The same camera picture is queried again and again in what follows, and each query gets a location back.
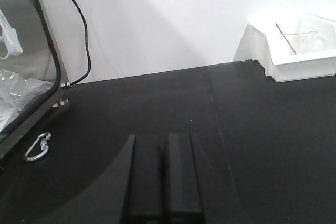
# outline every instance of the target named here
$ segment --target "cable connector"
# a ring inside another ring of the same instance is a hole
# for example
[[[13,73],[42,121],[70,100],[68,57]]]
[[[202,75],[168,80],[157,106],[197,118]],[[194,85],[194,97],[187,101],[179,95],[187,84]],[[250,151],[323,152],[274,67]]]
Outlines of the cable connector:
[[[67,81],[67,82],[62,83],[61,84],[61,88],[65,88],[65,89],[71,88],[70,82]]]

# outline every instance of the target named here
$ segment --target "plastic bag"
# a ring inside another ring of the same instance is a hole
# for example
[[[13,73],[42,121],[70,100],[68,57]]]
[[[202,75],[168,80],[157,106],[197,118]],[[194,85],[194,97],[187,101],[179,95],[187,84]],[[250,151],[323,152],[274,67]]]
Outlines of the plastic bag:
[[[18,73],[0,69],[0,107],[11,105],[21,111],[34,97],[44,94],[52,86],[48,81],[26,80]]]

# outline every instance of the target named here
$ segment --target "black floor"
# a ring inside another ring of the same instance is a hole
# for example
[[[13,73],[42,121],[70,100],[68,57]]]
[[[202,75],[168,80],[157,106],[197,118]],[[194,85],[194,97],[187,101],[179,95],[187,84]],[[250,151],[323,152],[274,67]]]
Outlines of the black floor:
[[[189,132],[256,223],[335,223],[335,99],[334,77],[275,83],[252,61],[75,86],[71,110],[43,129],[50,153],[22,164],[28,141],[6,164],[0,223],[44,223],[129,134]]]

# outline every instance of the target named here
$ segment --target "white container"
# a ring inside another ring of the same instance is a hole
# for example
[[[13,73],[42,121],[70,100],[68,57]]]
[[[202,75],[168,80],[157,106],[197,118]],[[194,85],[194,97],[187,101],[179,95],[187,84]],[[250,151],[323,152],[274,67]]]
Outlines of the white container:
[[[314,33],[312,45],[303,45],[297,51],[309,51],[294,54],[273,22],[263,18],[250,21],[247,29],[249,37],[245,39],[252,52],[251,58],[257,60],[265,69],[265,75],[272,76],[277,82],[331,76],[336,73],[336,22],[314,15],[304,14],[292,20],[279,22],[279,27],[309,27]]]

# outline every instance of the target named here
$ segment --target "black cable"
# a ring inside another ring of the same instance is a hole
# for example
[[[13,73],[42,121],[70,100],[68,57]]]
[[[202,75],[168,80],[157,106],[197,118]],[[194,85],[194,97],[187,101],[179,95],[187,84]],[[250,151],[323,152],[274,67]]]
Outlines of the black cable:
[[[84,29],[85,29],[85,50],[86,50],[86,55],[88,57],[88,70],[87,72],[78,80],[71,82],[70,86],[77,84],[78,82],[82,81],[83,79],[86,78],[86,76],[89,75],[90,71],[91,71],[91,58],[90,58],[90,52],[89,52],[89,43],[88,43],[88,26],[84,17],[83,12],[81,11],[81,9],[79,8],[76,0],[72,0],[73,4],[75,5],[75,7],[77,8],[77,11],[79,12],[80,16],[82,17],[83,23],[84,23]]]

